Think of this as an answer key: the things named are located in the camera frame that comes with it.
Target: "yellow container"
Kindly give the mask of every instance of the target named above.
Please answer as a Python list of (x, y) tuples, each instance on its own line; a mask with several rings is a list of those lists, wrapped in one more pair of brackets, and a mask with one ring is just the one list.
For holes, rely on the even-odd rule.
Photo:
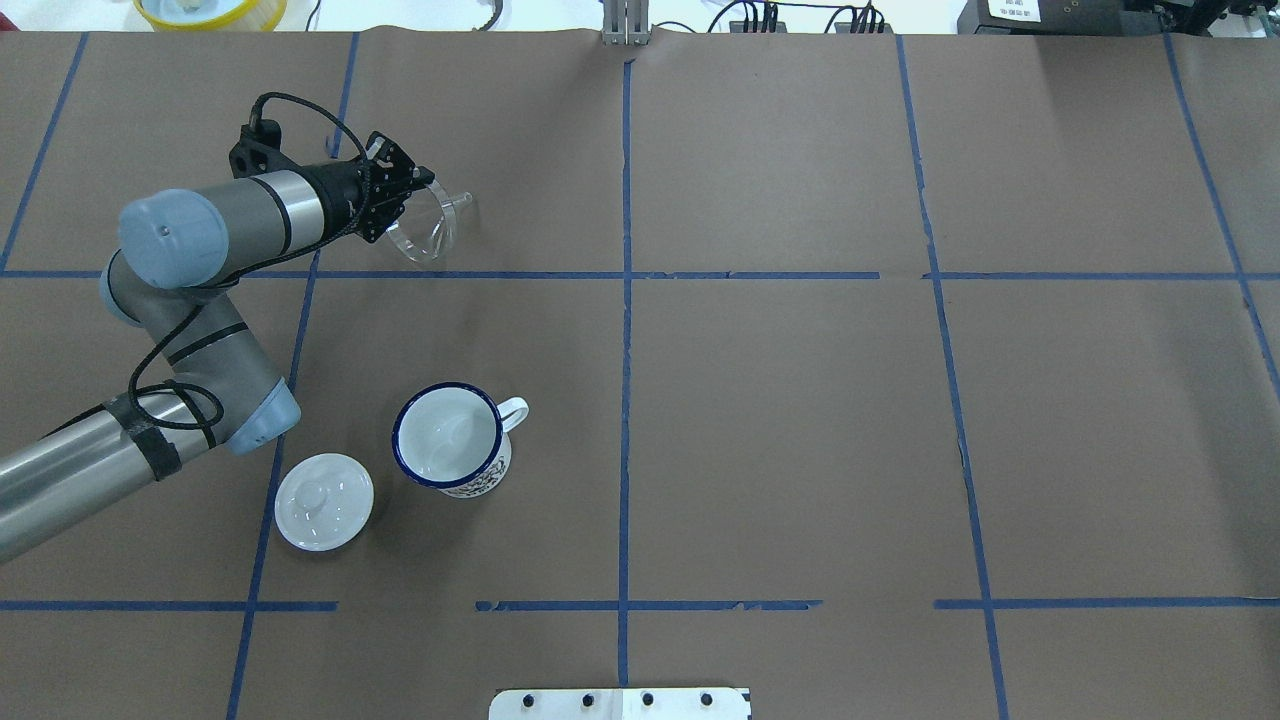
[(271, 31), (287, 0), (133, 0), (157, 31)]

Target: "blue grid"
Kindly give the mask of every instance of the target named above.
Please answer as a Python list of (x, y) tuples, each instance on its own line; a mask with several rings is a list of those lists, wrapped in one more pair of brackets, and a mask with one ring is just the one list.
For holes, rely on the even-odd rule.
[[(22, 199), (19, 201), (14, 220), (9, 228), (4, 249), (0, 251), (0, 278), (4, 279), (93, 279), (97, 270), (10, 270), (6, 268), (17, 241), (19, 228), (26, 214), (27, 204), (35, 191), (36, 183), (49, 145), (54, 137), (58, 120), (65, 106), (72, 90), (76, 72), (83, 58), (88, 33), (82, 33), (77, 44), (76, 54), (68, 68), (61, 92), (50, 118), (49, 126), (41, 141), (36, 160), (32, 165)], [(351, 46), (347, 59), (347, 72), (343, 83), (342, 102), (338, 117), (344, 118), (349, 100), (352, 77), (355, 72), (356, 55), (360, 42), (360, 33), (352, 33)], [(1231, 273), (1070, 273), (1070, 272), (943, 272), (940, 266), (937, 247), (934, 245), (933, 227), (925, 202), (924, 165), (920, 152), (920, 141), (916, 131), (915, 110), (911, 100), (910, 77), (908, 59), (902, 37), (896, 37), (899, 69), (902, 83), (902, 100), (906, 114), (906, 123), (910, 136), (913, 163), (916, 176), (918, 201), (920, 219), (927, 238), (929, 255), (929, 272), (922, 279), (929, 281), (933, 286), (936, 311), (938, 316), (938, 331), (941, 336), (941, 350), (943, 354), (948, 389), (951, 395), (952, 415), (956, 427), (956, 436), (961, 454), (961, 468), (966, 488), (969, 505), (970, 533), (974, 546), (975, 569), (978, 573), (979, 598), (943, 598), (937, 600), (933, 607), (940, 611), (982, 611), (984, 616), (988, 651), (992, 670), (993, 691), (996, 706), (1001, 720), (1009, 717), (1006, 691), (1004, 684), (1004, 671), (1000, 659), (998, 634), (996, 629), (996, 611), (1034, 611), (1034, 610), (1100, 610), (1100, 609), (1234, 609), (1258, 607), (1280, 609), (1280, 598), (1275, 597), (1248, 597), (1248, 596), (1156, 596), (1156, 597), (1064, 597), (1064, 598), (1001, 598), (995, 597), (991, 591), (987, 571), (986, 552), (982, 538), (982, 524), (978, 509), (978, 495), (973, 478), (973, 469), (969, 456), (968, 441), (964, 425), (964, 411), (959, 378), (955, 368), (955, 356), (951, 348), (951, 331), (946, 316), (946, 301), (943, 295), (945, 282), (956, 281), (1097, 281), (1097, 282), (1235, 282), (1239, 284), (1242, 296), (1248, 309), (1251, 323), (1258, 341), (1266, 369), (1272, 384), (1272, 389), (1280, 400), (1280, 375), (1276, 372), (1276, 363), (1267, 341), (1265, 328), (1253, 302), (1249, 283), (1280, 281), (1280, 273), (1247, 273), (1239, 258), (1230, 225), (1222, 210), (1221, 200), (1213, 182), (1212, 173), (1204, 158), (1196, 123), (1187, 102), (1181, 85), (1181, 74), (1178, 68), (1176, 54), (1170, 36), (1164, 37), (1165, 51), (1169, 60), (1170, 74), (1178, 96), (1178, 102), (1187, 124), (1188, 137), (1196, 160), (1206, 184), (1206, 191), (1213, 206), (1215, 215), (1222, 233), (1224, 243), (1231, 258), (1234, 272)], [(630, 612), (724, 612), (724, 611), (764, 611), (764, 612), (804, 612), (822, 605), (820, 600), (634, 600), (630, 597), (628, 565), (630, 565), (630, 389), (631, 389), (631, 290), (635, 281), (876, 281), (879, 273), (876, 272), (635, 272), (631, 261), (631, 77), (632, 63), (627, 60), (622, 67), (623, 97), (622, 97), (622, 193), (623, 193), (623, 270), (622, 272), (500, 272), (500, 270), (320, 270), (320, 254), (311, 261), (308, 270), (262, 270), (251, 274), (253, 278), (274, 279), (306, 279), (302, 310), (298, 319), (298, 328), (294, 340), (293, 357), (289, 369), (288, 384), (294, 388), (301, 364), (302, 346), (306, 337), (310, 318), (311, 301), (315, 284), (319, 279), (595, 279), (595, 281), (621, 281), (623, 288), (623, 337), (622, 337), (622, 414), (620, 418), (621, 432), (621, 461), (620, 461), (620, 523), (618, 523), (618, 598), (617, 600), (531, 600), (531, 601), (477, 601), (476, 612), (616, 612), (618, 618), (618, 680), (620, 685), (627, 685), (627, 656), (628, 656), (628, 630), (627, 619)], [(338, 155), (340, 135), (335, 132), (329, 145), (330, 154)], [(248, 593), (244, 601), (0, 601), (3, 612), (241, 612), (243, 624), (241, 644), (237, 651), (236, 667), (233, 673), (230, 694), (228, 698), (227, 717), (234, 719), (238, 710), (239, 693), (243, 687), (244, 667), (248, 657), (248, 648), (252, 639), (253, 618), (257, 612), (334, 612), (338, 603), (333, 601), (260, 601), (259, 589), (261, 585), (262, 566), (266, 553), (266, 541), (270, 534), (270, 516), (274, 502), (275, 488), (279, 484), (279, 475), (283, 462), (285, 437), (276, 441), (275, 455), (271, 466), (270, 487), (262, 512), (259, 533), (257, 551), (255, 555), (253, 573), (250, 582)]]

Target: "blue rim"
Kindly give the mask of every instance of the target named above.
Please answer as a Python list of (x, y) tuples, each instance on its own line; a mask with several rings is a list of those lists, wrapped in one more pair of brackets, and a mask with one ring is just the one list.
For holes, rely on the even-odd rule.
[(431, 386), (431, 387), (429, 387), (429, 388), (419, 392), (413, 397), (411, 397), (408, 400), (408, 402), (404, 404), (404, 407), (401, 407), (399, 414), (396, 415), (396, 424), (392, 425), (392, 452), (396, 455), (396, 464), (401, 466), (401, 470), (403, 470), (404, 474), (408, 475), (408, 478), (411, 480), (413, 480), (415, 483), (417, 483), (420, 486), (426, 486), (429, 488), (449, 489), (449, 488), (456, 488), (456, 487), (461, 487), (461, 486), (465, 486), (465, 484), (470, 483), (471, 480), (479, 478), (480, 473), (483, 473), (485, 470), (485, 468), (488, 468), (489, 464), (493, 462), (493, 459), (498, 456), (498, 448), (502, 447), (502, 433), (498, 432), (498, 433), (495, 433), (497, 437), (494, 437), (494, 439), (493, 439), (493, 448), (489, 450), (489, 457), (486, 457), (485, 461), (481, 462), (480, 466), (476, 468), (474, 473), (471, 473), (470, 475), (467, 475), (467, 477), (465, 477), (465, 478), (462, 478), (460, 480), (451, 480), (448, 483), (439, 483), (439, 482), (435, 482), (435, 480), (429, 480), (429, 479), (424, 478), (422, 475), (419, 475), (413, 470), (410, 470), (408, 465), (404, 464), (404, 457), (401, 456), (399, 442), (397, 442), (397, 439), (396, 439), (396, 438), (399, 437), (399, 428), (401, 428), (401, 424), (404, 421), (404, 415), (408, 413), (408, 409), (412, 407), (413, 404), (417, 402), (424, 395), (426, 395), (429, 392), (435, 392), (438, 389), (451, 388), (451, 387), (462, 388), (462, 389), (465, 389), (467, 392), (471, 392), (471, 393), (476, 395), (477, 397), (480, 397), (480, 400), (484, 400), (484, 404), (489, 406), (489, 411), (493, 413), (493, 421), (497, 424), (498, 428), (502, 428), (502, 416), (498, 415), (498, 406), (494, 405), (492, 397), (489, 397), (483, 389), (477, 388), (474, 384), (460, 383), (460, 382), (438, 383), (438, 384), (434, 384), (434, 386)]

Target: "blue joint cap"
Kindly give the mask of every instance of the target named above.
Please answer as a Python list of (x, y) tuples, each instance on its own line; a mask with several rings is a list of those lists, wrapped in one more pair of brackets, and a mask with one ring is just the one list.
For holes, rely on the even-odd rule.
[(244, 455), (280, 437), (302, 419), (302, 409), (293, 400), (284, 379), (275, 383), (266, 400), (244, 420), (241, 429), (227, 441), (227, 447), (236, 455)]
[(106, 305), (106, 309), (120, 322), (133, 325), (134, 328), (141, 328), (142, 323), (134, 320), (128, 315), (128, 313), (120, 309), (120, 305), (115, 301), (115, 295), (111, 293), (111, 263), (115, 261), (116, 255), (111, 255), (106, 266), (102, 268), (102, 274), (97, 277), (97, 296), (102, 299), (102, 305)]
[(207, 282), (227, 263), (221, 213), (191, 190), (163, 190), (120, 210), (120, 250), (143, 282), (160, 290)]

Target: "mug with blue rim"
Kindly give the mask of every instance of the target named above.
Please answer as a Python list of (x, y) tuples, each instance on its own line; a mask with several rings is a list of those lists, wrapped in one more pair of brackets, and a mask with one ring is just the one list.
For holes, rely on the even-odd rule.
[(396, 416), (396, 462), (413, 482), (451, 497), (481, 496), (511, 468), (507, 433), (526, 415), (524, 398), (495, 404), (472, 384), (434, 384), (415, 395)]

